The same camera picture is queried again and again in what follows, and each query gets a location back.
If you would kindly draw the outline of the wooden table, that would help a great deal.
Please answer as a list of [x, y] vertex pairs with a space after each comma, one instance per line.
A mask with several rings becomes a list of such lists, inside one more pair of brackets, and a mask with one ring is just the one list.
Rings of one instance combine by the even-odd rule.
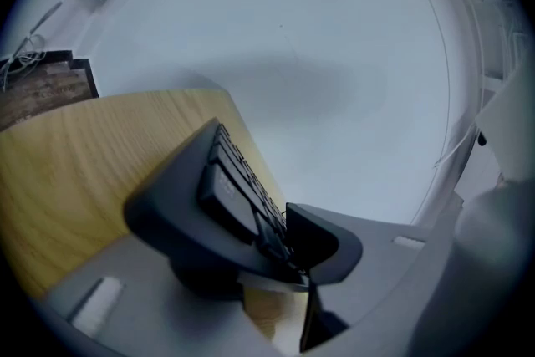
[[[281, 207], [283, 194], [224, 91], [102, 97], [51, 110], [0, 132], [0, 248], [40, 318], [71, 350], [43, 313], [46, 293], [127, 235], [126, 197], [213, 119], [226, 127]], [[306, 299], [304, 293], [245, 287], [245, 311], [273, 347], [271, 356], [281, 357], [283, 345], [298, 344]]]

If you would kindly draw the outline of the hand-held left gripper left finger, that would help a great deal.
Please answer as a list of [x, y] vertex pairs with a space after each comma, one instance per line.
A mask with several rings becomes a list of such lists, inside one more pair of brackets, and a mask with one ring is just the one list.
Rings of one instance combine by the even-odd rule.
[[197, 188], [218, 120], [174, 149], [126, 197], [126, 236], [53, 286], [42, 309], [83, 356], [262, 356], [273, 347], [245, 287], [304, 292], [302, 275], [203, 210]]

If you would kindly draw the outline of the black keyboard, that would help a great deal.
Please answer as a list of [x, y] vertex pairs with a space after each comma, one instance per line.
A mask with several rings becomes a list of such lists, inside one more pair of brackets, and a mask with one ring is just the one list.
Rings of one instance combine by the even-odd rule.
[[285, 213], [268, 195], [223, 124], [216, 126], [197, 200], [231, 234], [273, 261], [308, 275], [307, 269], [296, 264]]

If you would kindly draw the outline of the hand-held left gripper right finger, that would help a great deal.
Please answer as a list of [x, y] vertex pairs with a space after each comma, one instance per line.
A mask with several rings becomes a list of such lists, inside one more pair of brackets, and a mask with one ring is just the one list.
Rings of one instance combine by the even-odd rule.
[[289, 203], [288, 236], [310, 282], [301, 346], [431, 346], [458, 217], [425, 228]]

